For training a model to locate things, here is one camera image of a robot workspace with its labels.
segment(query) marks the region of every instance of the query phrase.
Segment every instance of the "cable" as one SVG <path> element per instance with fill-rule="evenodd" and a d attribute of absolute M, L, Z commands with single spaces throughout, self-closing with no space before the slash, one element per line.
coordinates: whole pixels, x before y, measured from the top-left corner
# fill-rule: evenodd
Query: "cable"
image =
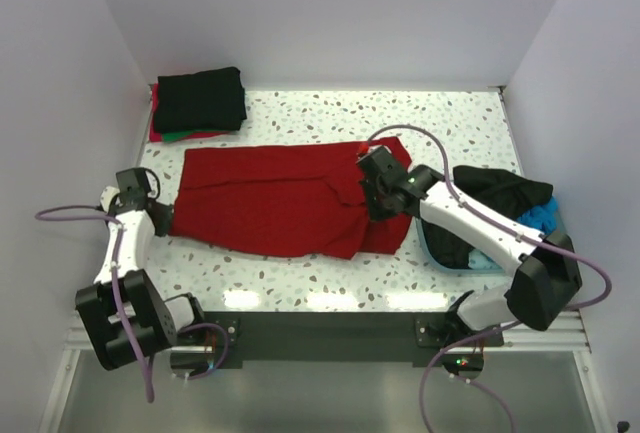
<path fill-rule="evenodd" d="M 553 253 L 562 255 L 566 258 L 569 258 L 571 260 L 577 261 L 579 263 L 583 263 L 585 265 L 587 265 L 588 267 L 592 268 L 596 273 L 598 273 L 600 275 L 600 277 L 603 279 L 604 281 L 604 290 L 603 292 L 596 296 L 595 298 L 592 298 L 590 300 L 587 301 L 583 301 L 581 303 L 576 303 L 575 305 L 570 305 L 567 308 L 565 308 L 566 310 L 578 310 L 579 308 L 586 308 L 592 305 L 595 305 L 597 303 L 600 303 L 601 301 L 603 301 L 605 298 L 607 298 L 610 294 L 611 294 L 611 289 L 612 289 L 612 283 L 611 283 L 611 278 L 609 277 L 609 275 L 607 274 L 606 271 L 604 271 L 604 269 L 602 269 L 600 266 L 598 266 L 596 263 L 594 263 L 593 261 L 578 255 L 572 251 L 568 251 L 568 250 L 564 250 L 562 248 L 558 248 L 556 246 L 553 245 L 549 245 L 547 243 L 543 243 L 542 241 L 538 240 L 538 239 L 533 239 L 533 238 L 528 238 L 526 236 L 521 236 L 518 232 L 516 232 L 515 230 L 512 230 L 511 228 L 502 225 L 501 223 L 498 223 L 497 221 L 495 221 L 493 218 L 488 217 L 487 215 L 485 215 L 484 213 L 482 213 L 481 211 L 478 211 L 477 209 L 475 209 L 474 207 L 472 207 L 471 205 L 469 205 L 466 202 L 462 202 L 460 201 L 460 195 L 458 194 L 458 192 L 456 191 L 453 182 L 451 180 L 451 174 L 449 173 L 449 158 L 447 157 L 447 152 L 444 149 L 444 146 L 442 144 L 442 142 L 430 131 L 425 130 L 424 128 L 420 128 L 418 126 L 413 126 L 413 125 L 408 125 L 408 124 L 397 124 L 397 125 L 389 125 L 389 126 L 385 126 L 384 128 L 380 128 L 378 131 L 376 131 L 375 133 L 373 133 L 368 139 L 367 139 L 367 144 L 370 145 L 371 141 L 373 141 L 378 135 L 380 135 L 381 133 L 384 133 L 385 131 L 389 131 L 389 130 L 393 130 L 393 129 L 405 129 L 405 130 L 413 130 L 413 131 L 417 131 L 418 133 L 422 133 L 423 135 L 427 136 L 428 138 L 430 138 L 433 143 L 438 147 L 438 150 L 440 150 L 440 154 L 442 155 L 442 164 L 443 164 L 443 173 L 444 173 L 444 181 L 447 185 L 447 189 L 449 190 L 449 193 L 451 193 L 451 196 L 453 196 L 453 198 L 455 198 L 455 200 L 461 204 L 464 208 L 466 208 L 468 211 L 470 211 L 471 213 L 473 213 L 474 215 L 476 215 L 478 218 L 484 220 L 485 222 L 489 223 L 490 225 L 495 226 L 496 228 L 498 228 L 499 230 L 514 236 L 514 237 L 519 237 L 522 239 L 522 241 L 529 243 L 530 245 L 534 245 L 534 246 L 538 246 L 541 247 L 545 250 L 551 251 Z M 452 343 L 451 345 L 446 346 L 445 348 L 442 348 L 429 362 L 429 364 L 427 365 L 427 367 L 424 370 L 424 373 L 422 375 L 422 379 L 420 380 L 420 392 L 419 392 L 419 402 L 420 402 L 420 415 L 422 416 L 422 421 L 424 422 L 424 425 L 427 427 L 427 430 L 430 433 L 434 433 L 433 427 L 431 426 L 431 423 L 429 422 L 429 419 L 427 417 L 427 413 L 425 410 L 425 405 L 424 405 L 424 387 L 425 384 L 427 382 L 427 378 L 429 377 L 429 374 L 431 373 L 433 367 L 435 366 L 435 364 L 438 362 L 438 360 L 440 358 L 442 358 L 442 356 L 444 356 L 448 351 L 452 350 L 453 348 L 457 348 L 459 346 L 465 345 L 467 343 L 471 343 L 474 341 L 478 341 L 481 339 L 485 339 L 491 335 L 495 335 L 498 333 L 501 333 L 503 331 L 509 330 L 517 325 L 519 325 L 520 322 L 516 321 L 513 323 L 509 323 L 507 325 L 504 326 L 500 326 L 497 328 L 493 328 L 490 330 L 486 330 L 483 332 L 480 332 L 476 335 L 472 335 L 468 338 L 464 338 L 460 341 L 457 341 L 455 343 Z M 484 391 L 485 393 L 487 393 L 488 395 L 490 395 L 492 398 L 494 398 L 499 404 L 500 406 L 502 406 L 502 408 L 504 409 L 504 411 L 507 413 L 507 416 L 509 417 L 509 423 L 511 425 L 511 432 L 515 433 L 516 431 L 516 425 L 515 425 L 515 421 L 513 418 L 513 414 L 511 413 L 511 410 L 509 409 L 508 405 L 504 402 L 504 400 L 502 400 L 502 398 L 500 398 L 496 393 L 494 393 L 493 391 L 491 391 L 489 388 L 487 388 L 486 386 L 482 385 L 481 383 L 475 382 L 475 381 L 471 381 L 469 380 L 467 382 L 466 379 L 462 379 L 459 378 L 462 381 L 465 381 L 468 384 L 471 384 L 473 386 L 475 386 L 476 388 L 479 388 L 480 390 Z"/>
<path fill-rule="evenodd" d="M 160 198 L 160 178 L 158 178 L 158 175 L 156 174 L 155 171 L 153 171 L 151 168 L 146 168 L 146 167 L 141 167 L 145 172 L 149 173 L 151 176 L 153 176 L 153 179 L 156 180 L 156 196 L 152 196 L 151 199 L 152 200 L 157 200 L 158 198 Z"/>
<path fill-rule="evenodd" d="M 120 292 L 120 282 L 118 281 L 118 253 L 120 252 L 120 245 L 122 244 L 122 238 L 124 236 L 124 229 L 122 222 L 113 216 L 105 215 L 105 214 L 93 214 L 93 215 L 79 215 L 79 216 L 48 216 L 50 213 L 55 213 L 58 211 L 66 211 L 66 210 L 78 210 L 78 209 L 89 209 L 96 211 L 95 206 L 89 205 L 68 205 L 68 206 L 58 206 L 56 208 L 49 208 L 46 210 L 39 211 L 36 213 L 35 218 L 39 221 L 88 221 L 88 220 L 100 220 L 113 223 L 117 226 L 116 239 L 113 245 L 113 251 L 111 254 L 111 287 L 113 290 L 113 300 L 116 305 L 116 310 L 118 312 L 118 317 L 122 322 L 122 327 L 124 328 L 125 334 L 127 335 L 127 339 L 131 344 L 131 348 L 133 349 L 133 353 L 136 357 L 136 361 L 140 366 L 140 371 L 142 373 L 142 378 L 145 385 L 145 394 L 147 401 L 149 403 L 153 403 L 155 400 L 155 392 L 153 390 L 153 355 L 149 357 L 149 361 L 145 359 L 144 353 L 142 352 L 142 348 L 140 347 L 140 343 L 136 338 L 135 333 L 133 332 L 133 328 L 131 326 L 131 322 L 129 321 L 129 317 L 127 316 L 124 310 L 124 303 L 122 301 L 122 294 Z M 209 376 L 213 371 L 222 365 L 222 362 L 227 357 L 227 353 L 229 350 L 229 337 L 224 328 L 216 325 L 214 323 L 200 323 L 197 325 L 187 326 L 182 328 L 178 333 L 187 333 L 190 331 L 194 331 L 201 328 L 208 328 L 218 330 L 222 333 L 224 337 L 224 349 L 222 351 L 222 355 L 218 359 L 217 363 L 213 368 L 210 368 L 205 373 L 194 375 L 189 378 L 191 380 L 195 380 L 198 378 L 204 378 L 205 376 Z"/>

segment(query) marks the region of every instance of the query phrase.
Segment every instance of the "black cloth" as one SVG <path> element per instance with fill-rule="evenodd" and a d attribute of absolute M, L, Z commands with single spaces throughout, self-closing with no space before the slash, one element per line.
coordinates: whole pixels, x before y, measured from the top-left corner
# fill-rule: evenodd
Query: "black cloth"
<path fill-rule="evenodd" d="M 456 166 L 453 182 L 471 198 L 516 220 L 534 206 L 551 200 L 553 186 L 527 180 L 507 170 Z M 469 268 L 469 253 L 473 246 L 437 225 L 422 222 L 431 256 L 443 266 Z"/>
<path fill-rule="evenodd" d="M 158 133 L 237 131 L 246 119 L 238 68 L 158 77 L 158 107 L 153 115 Z"/>

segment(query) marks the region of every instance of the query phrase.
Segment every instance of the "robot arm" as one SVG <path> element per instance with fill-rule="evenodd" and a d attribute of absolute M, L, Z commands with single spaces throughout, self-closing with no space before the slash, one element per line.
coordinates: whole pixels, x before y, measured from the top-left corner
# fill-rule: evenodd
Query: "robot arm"
<path fill-rule="evenodd" d="M 361 182 L 372 220 L 406 213 L 456 234 L 490 256 L 513 278 L 510 285 L 469 291 L 450 309 L 458 335 L 468 335 L 496 324 L 521 321 L 544 331 L 582 286 L 575 261 L 525 243 L 522 236 L 540 238 L 573 251 L 571 239 L 560 232 L 545 236 L 519 225 L 458 191 L 453 198 L 443 176 L 418 165 L 408 172 L 384 147 L 371 150 L 358 161 Z M 478 218 L 462 202 L 494 221 L 515 229 L 517 237 Z"/>
<path fill-rule="evenodd" d="M 124 170 L 116 178 L 118 188 L 105 188 L 100 205 L 122 223 L 122 241 L 117 251 L 121 296 L 143 353 L 151 356 L 174 346 L 177 332 L 202 322 L 204 314 L 189 293 L 162 300 L 145 271 L 151 239 L 167 234 L 172 208 L 150 197 L 145 169 Z M 135 361 L 116 314 L 112 290 L 111 265 L 119 227 L 109 223 L 109 245 L 102 268 L 93 285 L 79 290 L 75 300 L 98 359 L 107 370 Z"/>

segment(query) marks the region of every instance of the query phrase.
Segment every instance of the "gray floor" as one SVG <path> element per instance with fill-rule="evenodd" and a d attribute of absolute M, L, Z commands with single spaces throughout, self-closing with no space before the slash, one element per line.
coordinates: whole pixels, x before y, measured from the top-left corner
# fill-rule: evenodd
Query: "gray floor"
<path fill-rule="evenodd" d="M 156 402 L 145 403 L 137 367 L 102 370 L 84 352 L 61 432 L 424 432 L 421 369 L 390 363 L 246 363 L 190 382 L 156 362 Z M 570 354 L 493 354 L 482 381 L 504 397 L 519 433 L 594 432 Z M 438 433 L 508 432 L 491 398 L 436 371 L 426 402 Z"/>

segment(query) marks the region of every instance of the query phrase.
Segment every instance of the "red cloth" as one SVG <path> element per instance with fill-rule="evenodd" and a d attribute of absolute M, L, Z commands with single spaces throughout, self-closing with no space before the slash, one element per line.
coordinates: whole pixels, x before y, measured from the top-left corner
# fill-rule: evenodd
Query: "red cloth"
<path fill-rule="evenodd" d="M 151 87 L 151 125 L 149 125 L 149 142 L 150 143 L 160 143 L 162 141 L 162 135 L 157 133 L 153 129 L 153 115 L 156 113 L 156 108 L 158 107 L 158 84 L 156 83 Z M 185 136 L 183 140 L 192 140 L 196 138 L 211 138 L 213 136 L 224 135 L 224 132 L 207 132 L 207 131 L 198 131 L 196 133 L 191 133 L 189 136 Z"/>
<path fill-rule="evenodd" d="M 411 219 L 369 220 L 360 144 L 187 150 L 170 234 L 268 256 L 393 254 Z M 374 144 L 411 163 L 397 138 Z"/>

